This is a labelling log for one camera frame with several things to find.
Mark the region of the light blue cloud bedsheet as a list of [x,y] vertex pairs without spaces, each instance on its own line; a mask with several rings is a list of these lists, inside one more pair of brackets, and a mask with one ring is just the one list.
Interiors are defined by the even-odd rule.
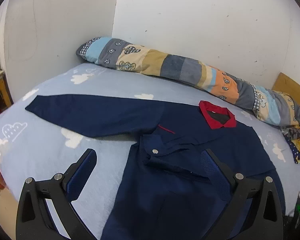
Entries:
[[203,168],[273,178],[283,212],[300,165],[277,128],[206,92],[90,63],[45,81],[0,114],[0,171],[16,199],[82,153],[97,163],[75,210],[99,239],[200,239],[226,203]]

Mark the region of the navy work jacket red collar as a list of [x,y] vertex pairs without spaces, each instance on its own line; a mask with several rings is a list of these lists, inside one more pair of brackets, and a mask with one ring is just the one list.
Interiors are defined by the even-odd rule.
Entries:
[[135,136],[102,239],[203,239],[227,204],[201,165],[207,149],[234,173],[270,176],[285,211],[281,181],[259,137],[224,107],[66,94],[37,96],[26,110],[90,138]]

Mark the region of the patchwork rolled quilt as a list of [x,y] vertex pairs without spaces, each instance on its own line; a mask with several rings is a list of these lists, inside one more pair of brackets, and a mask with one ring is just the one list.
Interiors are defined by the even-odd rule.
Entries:
[[294,126],[300,122],[300,106],[289,94],[253,85],[192,58],[111,37],[93,38],[82,44],[76,54],[106,68],[163,77],[196,87],[251,110],[258,120],[274,126]]

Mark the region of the wooden headboard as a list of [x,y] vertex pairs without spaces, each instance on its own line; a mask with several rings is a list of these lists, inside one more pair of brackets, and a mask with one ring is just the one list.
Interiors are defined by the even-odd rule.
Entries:
[[289,94],[300,105],[300,85],[287,75],[280,73],[272,90]]

